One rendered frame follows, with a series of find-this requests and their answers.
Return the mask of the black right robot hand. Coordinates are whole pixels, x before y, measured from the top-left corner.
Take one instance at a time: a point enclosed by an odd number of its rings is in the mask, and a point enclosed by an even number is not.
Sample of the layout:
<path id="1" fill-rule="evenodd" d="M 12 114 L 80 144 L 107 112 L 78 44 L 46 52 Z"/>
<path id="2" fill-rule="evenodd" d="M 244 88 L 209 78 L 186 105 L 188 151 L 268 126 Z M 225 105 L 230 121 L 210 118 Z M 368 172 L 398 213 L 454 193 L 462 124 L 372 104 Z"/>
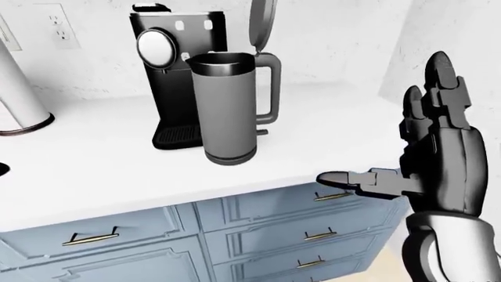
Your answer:
<path id="1" fill-rule="evenodd" d="M 450 58 L 437 51 L 427 61 L 425 92 L 410 86 L 402 103 L 400 138 L 407 142 L 399 168 L 364 173 L 324 172 L 322 185 L 352 190 L 360 197 L 408 197 L 415 212 L 440 211 L 478 217 L 488 182 L 488 162 L 480 131 L 465 110 L 470 96 Z"/>

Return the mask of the grey electric kettle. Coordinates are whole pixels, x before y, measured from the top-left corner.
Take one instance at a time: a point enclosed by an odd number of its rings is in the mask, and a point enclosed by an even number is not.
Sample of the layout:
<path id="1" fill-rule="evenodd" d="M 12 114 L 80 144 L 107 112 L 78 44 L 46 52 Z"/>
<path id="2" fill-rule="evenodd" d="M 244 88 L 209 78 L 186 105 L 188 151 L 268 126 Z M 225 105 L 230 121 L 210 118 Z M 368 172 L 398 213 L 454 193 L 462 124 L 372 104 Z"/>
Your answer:
<path id="1" fill-rule="evenodd" d="M 271 53 L 212 52 L 186 61 L 191 68 L 204 153 L 232 166 L 257 152 L 258 125 L 278 119 L 282 65 Z M 257 113 L 256 70 L 271 70 L 270 110 Z"/>

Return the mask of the grey kettle lid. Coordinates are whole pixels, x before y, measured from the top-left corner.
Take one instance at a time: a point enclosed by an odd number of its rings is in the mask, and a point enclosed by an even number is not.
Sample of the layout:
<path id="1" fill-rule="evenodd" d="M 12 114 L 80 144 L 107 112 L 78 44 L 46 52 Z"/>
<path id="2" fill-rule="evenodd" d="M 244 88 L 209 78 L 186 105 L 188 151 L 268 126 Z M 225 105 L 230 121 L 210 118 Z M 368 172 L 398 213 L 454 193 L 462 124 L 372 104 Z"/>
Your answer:
<path id="1" fill-rule="evenodd" d="M 276 14 L 278 0 L 252 0 L 249 17 L 249 41 L 256 53 L 266 47 Z"/>

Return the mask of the blue cabinet drawer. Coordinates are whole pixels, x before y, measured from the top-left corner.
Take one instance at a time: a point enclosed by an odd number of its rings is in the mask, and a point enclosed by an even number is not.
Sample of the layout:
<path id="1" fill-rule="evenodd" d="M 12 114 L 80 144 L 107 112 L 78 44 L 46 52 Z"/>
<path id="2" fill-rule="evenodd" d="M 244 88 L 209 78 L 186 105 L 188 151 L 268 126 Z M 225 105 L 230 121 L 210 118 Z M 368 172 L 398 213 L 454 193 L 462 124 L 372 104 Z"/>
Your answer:
<path id="1" fill-rule="evenodd" d="M 353 195 L 328 201 L 314 201 L 315 192 L 320 195 L 351 192 Z M 306 183 L 198 201 L 195 207 L 202 230 L 208 233 L 325 215 L 349 215 L 359 219 L 374 217 L 393 223 L 399 221 L 407 212 L 408 202 L 404 197 L 393 200 L 373 199 L 360 197 L 349 190 Z"/>
<path id="2" fill-rule="evenodd" d="M 362 272 L 376 255 L 376 251 L 364 251 L 343 258 L 313 255 L 300 259 L 286 253 L 213 268 L 217 282 L 320 282 Z"/>
<path id="3" fill-rule="evenodd" d="M 271 222 L 208 232 L 205 234 L 205 239 L 212 262 L 219 264 L 311 243 L 313 241 L 304 241 L 305 232 L 321 233 L 327 227 L 337 232 L 333 237 L 346 237 L 390 226 L 392 223 L 382 218 L 359 219 L 349 215 L 325 215 L 318 218 Z M 332 237 L 314 241 L 324 241 L 329 238 Z"/>
<path id="4" fill-rule="evenodd" d="M 74 233 L 78 233 L 78 239 L 94 237 L 109 234 L 115 226 L 118 227 L 119 237 L 90 244 L 62 246 Z M 0 261 L 6 265 L 24 264 L 36 258 L 55 258 L 164 237 L 187 237 L 198 232 L 199 225 L 192 204 L 151 208 L 0 233 Z"/>

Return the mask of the black coffee machine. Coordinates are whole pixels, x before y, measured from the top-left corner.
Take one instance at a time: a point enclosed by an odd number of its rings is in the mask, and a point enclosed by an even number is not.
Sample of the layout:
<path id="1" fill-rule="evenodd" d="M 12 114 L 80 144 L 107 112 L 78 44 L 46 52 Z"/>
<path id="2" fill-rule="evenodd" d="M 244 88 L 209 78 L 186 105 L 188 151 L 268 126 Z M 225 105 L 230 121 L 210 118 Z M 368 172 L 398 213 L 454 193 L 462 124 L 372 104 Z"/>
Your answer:
<path id="1" fill-rule="evenodd" d="M 133 4 L 129 16 L 160 121 L 153 135 L 158 150 L 202 145 L 189 58 L 227 51 L 221 11 L 181 13 L 160 3 Z"/>

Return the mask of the blue cabinet door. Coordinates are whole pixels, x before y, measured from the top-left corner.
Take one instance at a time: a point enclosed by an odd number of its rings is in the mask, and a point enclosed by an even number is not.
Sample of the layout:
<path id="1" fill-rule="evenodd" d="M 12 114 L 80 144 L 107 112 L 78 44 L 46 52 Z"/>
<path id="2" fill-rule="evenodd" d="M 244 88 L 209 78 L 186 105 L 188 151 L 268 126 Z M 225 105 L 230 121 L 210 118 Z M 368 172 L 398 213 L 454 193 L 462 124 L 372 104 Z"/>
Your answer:
<path id="1" fill-rule="evenodd" d="M 154 241 L 0 272 L 0 282 L 212 282 L 198 237 Z"/>

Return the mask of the white wall outlet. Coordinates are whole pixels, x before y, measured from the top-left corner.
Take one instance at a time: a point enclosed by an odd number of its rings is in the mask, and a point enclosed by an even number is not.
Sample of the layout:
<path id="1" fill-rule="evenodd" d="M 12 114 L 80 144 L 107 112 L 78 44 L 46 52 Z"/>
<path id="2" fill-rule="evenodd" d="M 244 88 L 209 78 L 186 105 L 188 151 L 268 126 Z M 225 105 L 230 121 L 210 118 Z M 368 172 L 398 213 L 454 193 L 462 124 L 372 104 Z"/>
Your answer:
<path id="1" fill-rule="evenodd" d="M 67 18 L 64 8 L 59 3 L 42 4 L 49 21 L 51 39 L 57 49 L 79 49 L 80 44 Z"/>

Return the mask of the white wall switch plate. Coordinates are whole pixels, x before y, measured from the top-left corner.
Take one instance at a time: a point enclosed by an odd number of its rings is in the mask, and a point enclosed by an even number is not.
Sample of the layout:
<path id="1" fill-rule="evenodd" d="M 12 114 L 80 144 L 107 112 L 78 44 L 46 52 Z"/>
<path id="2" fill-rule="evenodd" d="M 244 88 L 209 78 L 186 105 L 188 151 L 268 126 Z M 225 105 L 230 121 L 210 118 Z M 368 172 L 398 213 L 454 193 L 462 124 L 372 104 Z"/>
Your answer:
<path id="1" fill-rule="evenodd" d="M 13 32 L 10 30 L 9 25 L 6 23 L 2 14 L 0 13 L 0 39 L 5 44 L 9 51 L 21 51 L 22 48 L 16 40 Z"/>

